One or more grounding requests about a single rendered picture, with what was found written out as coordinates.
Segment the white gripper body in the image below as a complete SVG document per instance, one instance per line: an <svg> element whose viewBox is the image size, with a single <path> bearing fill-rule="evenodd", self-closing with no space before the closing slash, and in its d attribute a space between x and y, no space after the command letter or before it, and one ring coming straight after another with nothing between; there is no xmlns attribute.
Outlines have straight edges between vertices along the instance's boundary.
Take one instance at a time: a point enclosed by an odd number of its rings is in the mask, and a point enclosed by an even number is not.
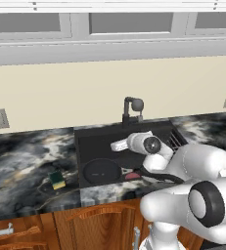
<svg viewBox="0 0 226 250"><path fill-rule="evenodd" d="M123 139L123 140L111 143L111 149L112 151L123 151L123 150L128 149L127 140Z"/></svg>

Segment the green and yellow sponge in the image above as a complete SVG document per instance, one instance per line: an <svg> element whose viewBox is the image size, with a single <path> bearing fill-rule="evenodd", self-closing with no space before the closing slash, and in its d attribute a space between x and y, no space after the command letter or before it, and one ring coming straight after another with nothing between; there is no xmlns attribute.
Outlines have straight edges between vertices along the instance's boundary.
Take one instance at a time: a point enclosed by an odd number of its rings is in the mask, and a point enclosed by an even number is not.
<svg viewBox="0 0 226 250"><path fill-rule="evenodd" d="M66 185L65 179L60 171L55 171L49 174L49 180L53 189L63 188Z"/></svg>

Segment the wooden drawer front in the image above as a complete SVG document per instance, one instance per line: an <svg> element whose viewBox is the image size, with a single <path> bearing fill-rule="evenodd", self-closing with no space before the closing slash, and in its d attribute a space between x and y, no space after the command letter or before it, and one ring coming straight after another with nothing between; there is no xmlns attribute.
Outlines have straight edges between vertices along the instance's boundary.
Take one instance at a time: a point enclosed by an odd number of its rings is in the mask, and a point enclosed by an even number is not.
<svg viewBox="0 0 226 250"><path fill-rule="evenodd" d="M0 235L0 250L60 250L52 213L0 221L0 230L12 225L11 234Z"/></svg>

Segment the small red object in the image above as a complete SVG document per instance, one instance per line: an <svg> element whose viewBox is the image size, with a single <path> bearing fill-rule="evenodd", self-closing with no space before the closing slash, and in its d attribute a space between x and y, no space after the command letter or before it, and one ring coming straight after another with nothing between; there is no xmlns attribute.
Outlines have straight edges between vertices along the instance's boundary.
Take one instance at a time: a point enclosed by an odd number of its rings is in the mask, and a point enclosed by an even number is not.
<svg viewBox="0 0 226 250"><path fill-rule="evenodd" d="M128 173L125 175L125 180L126 181L133 181L133 180L137 180L137 179L140 179L141 176L135 172L132 172L132 173Z"/></svg>

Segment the black sink tap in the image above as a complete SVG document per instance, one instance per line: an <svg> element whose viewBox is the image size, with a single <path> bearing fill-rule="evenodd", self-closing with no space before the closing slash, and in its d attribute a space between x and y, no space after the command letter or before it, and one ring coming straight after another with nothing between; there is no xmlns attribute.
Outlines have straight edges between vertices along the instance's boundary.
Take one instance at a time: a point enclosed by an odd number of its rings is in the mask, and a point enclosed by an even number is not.
<svg viewBox="0 0 226 250"><path fill-rule="evenodd" d="M137 111L137 116L130 116L129 108L132 108L133 111ZM124 107L122 114L122 127L127 128L132 123L142 122L143 115L142 111L144 109L144 102L142 99L126 97L124 99Z"/></svg>

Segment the wooden cupboard door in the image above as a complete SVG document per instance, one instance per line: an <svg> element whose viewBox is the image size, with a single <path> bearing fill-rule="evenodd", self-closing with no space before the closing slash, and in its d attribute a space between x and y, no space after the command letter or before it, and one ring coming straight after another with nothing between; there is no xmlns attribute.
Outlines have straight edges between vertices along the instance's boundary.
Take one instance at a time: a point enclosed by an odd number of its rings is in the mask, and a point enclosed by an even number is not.
<svg viewBox="0 0 226 250"><path fill-rule="evenodd" d="M139 199L54 213L61 250L132 250Z"/></svg>

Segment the black round pan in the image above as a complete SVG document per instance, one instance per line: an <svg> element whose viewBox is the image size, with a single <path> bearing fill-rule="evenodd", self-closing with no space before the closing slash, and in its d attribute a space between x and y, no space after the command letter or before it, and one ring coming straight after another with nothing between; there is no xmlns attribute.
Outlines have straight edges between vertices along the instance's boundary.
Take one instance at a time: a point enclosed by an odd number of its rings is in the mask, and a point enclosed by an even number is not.
<svg viewBox="0 0 226 250"><path fill-rule="evenodd" d="M121 168L112 160L99 158L89 161L83 168L84 179L92 185L116 181L121 176Z"/></svg>

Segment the black kitchen sink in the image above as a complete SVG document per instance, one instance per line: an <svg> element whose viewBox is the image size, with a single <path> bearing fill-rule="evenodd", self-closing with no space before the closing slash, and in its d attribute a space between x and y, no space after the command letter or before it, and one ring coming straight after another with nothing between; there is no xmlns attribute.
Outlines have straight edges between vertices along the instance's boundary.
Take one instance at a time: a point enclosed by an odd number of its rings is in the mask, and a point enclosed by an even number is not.
<svg viewBox="0 0 226 250"><path fill-rule="evenodd" d="M143 122L130 125L123 129L121 124L103 126L74 131L77 165L79 174L79 186L90 188L95 186L110 185L127 182L125 175L135 172L140 179L150 178L152 181L161 181L173 184L182 184L183 180L170 174L151 174L142 165L145 156L132 152L129 149L115 152L111 150L111 143L127 138L131 133L151 131L163 143L173 151L183 146L187 141L181 136L169 119L157 122ZM89 184L83 177L83 168L91 160L106 158L118 164L121 168L121 176L118 180L99 185Z"/></svg>

